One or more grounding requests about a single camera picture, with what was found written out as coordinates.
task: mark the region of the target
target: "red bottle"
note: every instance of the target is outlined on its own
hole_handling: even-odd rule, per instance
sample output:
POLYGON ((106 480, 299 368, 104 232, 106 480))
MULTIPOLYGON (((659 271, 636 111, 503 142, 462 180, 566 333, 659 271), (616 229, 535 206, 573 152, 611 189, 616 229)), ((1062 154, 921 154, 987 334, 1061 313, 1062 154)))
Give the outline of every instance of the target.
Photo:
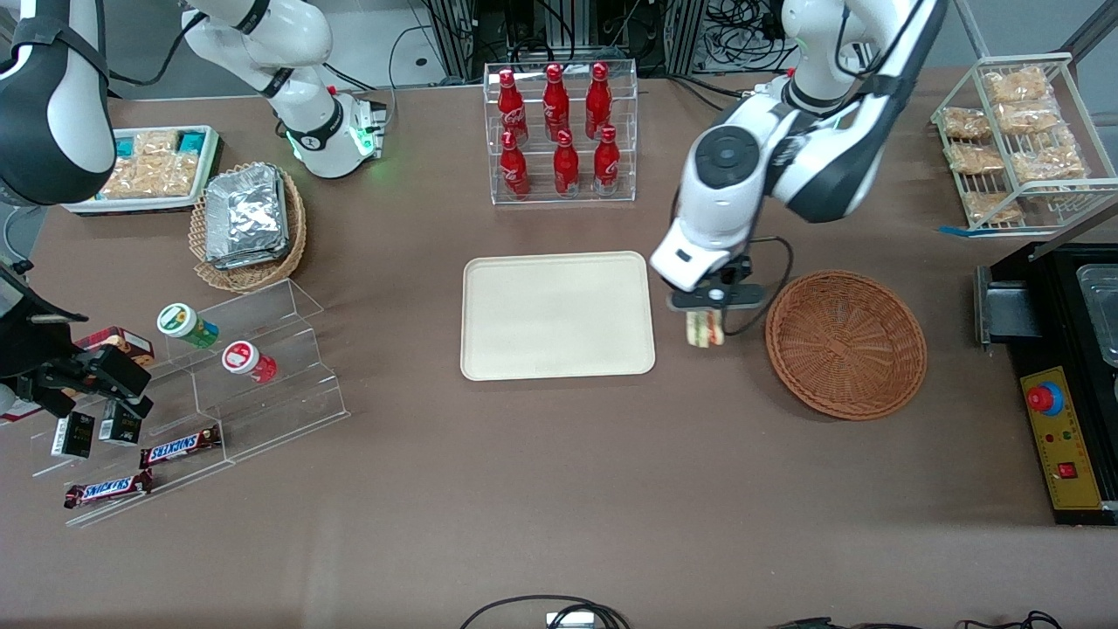
POLYGON ((556 191, 565 199, 578 196, 578 153, 570 128, 560 128, 559 147, 556 149, 556 191))
POLYGON ((501 174, 504 184, 515 194, 517 200, 527 200, 528 192, 532 189, 528 181, 528 162, 524 161, 524 153, 517 147, 517 136, 512 131, 501 134, 501 146, 504 149, 501 153, 501 174))
POLYGON ((496 99, 496 108, 501 109, 501 124, 505 131, 512 131, 517 137, 517 144, 524 146, 528 144, 524 97, 517 89, 517 78, 512 74, 512 68, 502 69, 498 76, 501 77, 501 95, 496 99))
POLYGON ((595 63, 590 77, 590 89, 586 93, 586 136, 597 140, 601 135, 601 126, 609 124, 609 107, 613 106, 609 66, 601 61, 595 63))
POLYGON ((617 163, 622 152, 617 150, 617 128, 613 124, 601 126, 601 143, 594 151, 594 191, 603 197, 617 191, 617 163))
POLYGON ((543 122, 548 137, 559 141, 559 131, 570 128, 570 97, 562 84, 562 66, 548 64, 548 86, 543 88, 543 122))

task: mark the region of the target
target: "tabletop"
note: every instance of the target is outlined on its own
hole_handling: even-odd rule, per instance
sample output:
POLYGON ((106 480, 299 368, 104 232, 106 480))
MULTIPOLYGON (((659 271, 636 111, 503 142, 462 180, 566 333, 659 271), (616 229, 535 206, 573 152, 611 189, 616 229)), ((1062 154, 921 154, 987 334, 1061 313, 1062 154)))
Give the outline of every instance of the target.
MULTIPOLYGON (((963 72, 922 75, 851 217, 808 225, 769 201, 757 229, 795 245, 795 274, 870 275, 923 327, 922 390, 863 423, 794 399, 759 328, 688 346, 659 280, 647 374, 462 377, 467 261, 648 255, 660 241, 688 147, 713 117, 674 84, 641 84, 635 202, 524 209, 490 202, 476 88, 400 92, 386 156, 332 181, 274 136, 262 98, 113 103, 119 127, 209 124, 227 142, 222 166, 292 173, 310 235, 294 278, 325 306, 312 322, 353 414, 84 530, 64 527, 61 494, 30 478, 28 439, 53 420, 0 429, 0 626, 456 627, 539 592, 595 599, 641 629, 811 616, 946 628, 1034 607, 1111 627, 1118 536, 1051 524, 1008 359, 973 341, 969 274, 1022 241, 936 231, 963 216, 927 120, 963 72)), ((195 276, 187 228, 184 213, 53 208, 35 285, 88 314, 75 339, 108 325, 154 337, 162 305, 229 296, 195 276)), ((754 261, 766 283, 784 267, 779 247, 757 245, 754 261)), ((552 609, 479 626, 540 627, 552 609)))

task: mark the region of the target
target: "clear acrylic rack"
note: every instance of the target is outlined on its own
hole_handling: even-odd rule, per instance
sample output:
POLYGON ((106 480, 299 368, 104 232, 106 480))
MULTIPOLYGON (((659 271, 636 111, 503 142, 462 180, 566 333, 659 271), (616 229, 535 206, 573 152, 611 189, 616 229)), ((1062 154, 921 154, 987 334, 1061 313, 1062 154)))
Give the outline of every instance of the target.
POLYGON ((633 59, 604 60, 609 66, 609 90, 613 95, 609 122, 617 127, 617 147, 620 161, 617 169, 617 191, 603 197, 594 191, 594 151, 598 141, 587 137, 586 93, 590 87, 590 67, 596 61, 568 61, 563 70, 563 85, 570 97, 570 127, 578 152, 579 193, 575 198, 562 198, 556 192, 552 159, 556 143, 550 141, 543 123, 543 88, 547 87, 544 70, 549 61, 524 61, 515 64, 486 64, 482 89, 485 96, 485 142, 489 147, 490 193, 494 204, 522 204, 540 202, 599 202, 631 201, 636 198, 636 137, 637 137, 637 79, 636 61, 633 59), (532 190, 525 200, 519 200, 504 184, 501 174, 501 109, 498 98, 501 85, 498 73, 512 68, 517 76, 517 88, 524 98, 524 114, 528 118, 528 145, 520 146, 528 161, 528 177, 532 190))
MULTIPOLYGON (((306 322, 321 311, 291 279, 199 309, 199 316, 218 326, 218 342, 196 350, 167 339, 167 362, 150 370, 145 393, 154 409, 143 420, 139 446, 94 439, 88 459, 63 460, 50 456, 54 430, 32 437, 32 476, 57 492, 61 509, 72 485, 138 474, 142 448, 220 427, 219 447, 152 467, 151 494, 78 507, 67 526, 94 524, 348 418, 338 377, 322 363, 314 330, 306 322), (280 368, 275 379, 258 385, 226 371, 220 353, 234 341, 248 341, 275 359, 280 368)), ((84 398, 77 410, 96 418, 100 427, 103 409, 104 401, 84 398)))

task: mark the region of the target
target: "small black box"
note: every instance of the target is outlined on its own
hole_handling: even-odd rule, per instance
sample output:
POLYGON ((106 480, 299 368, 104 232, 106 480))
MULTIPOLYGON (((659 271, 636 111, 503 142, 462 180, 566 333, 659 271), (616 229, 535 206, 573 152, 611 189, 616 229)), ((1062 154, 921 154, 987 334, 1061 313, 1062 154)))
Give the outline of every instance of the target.
POLYGON ((50 456, 64 459, 88 459, 89 447, 93 445, 94 422, 93 418, 82 413, 70 413, 59 419, 50 456))
POLYGON ((140 442, 140 420, 116 403, 110 401, 105 408, 105 419, 101 420, 101 433, 97 439, 119 446, 135 446, 140 442))

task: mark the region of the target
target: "brown woven basket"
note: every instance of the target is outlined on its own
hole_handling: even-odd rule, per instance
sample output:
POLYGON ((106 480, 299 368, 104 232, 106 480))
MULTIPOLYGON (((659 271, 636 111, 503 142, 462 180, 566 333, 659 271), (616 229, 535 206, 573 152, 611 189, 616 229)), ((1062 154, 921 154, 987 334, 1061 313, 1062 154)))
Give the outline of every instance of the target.
MULTIPOLYGON (((228 172, 239 172, 252 165, 243 163, 228 172)), ((295 182, 286 172, 283 173, 285 201, 287 203, 287 230, 291 237, 291 251, 283 259, 254 264, 230 270, 218 270, 206 261, 206 196, 202 194, 195 209, 190 212, 190 251, 201 260, 195 266, 195 271, 206 283, 227 290, 247 293, 256 288, 274 284, 290 276, 306 248, 306 211, 303 209, 303 197, 299 194, 295 182)))
POLYGON ((923 333, 908 306, 845 270, 788 284, 769 312, 765 345, 796 398, 843 420, 875 420, 904 407, 928 371, 923 333))

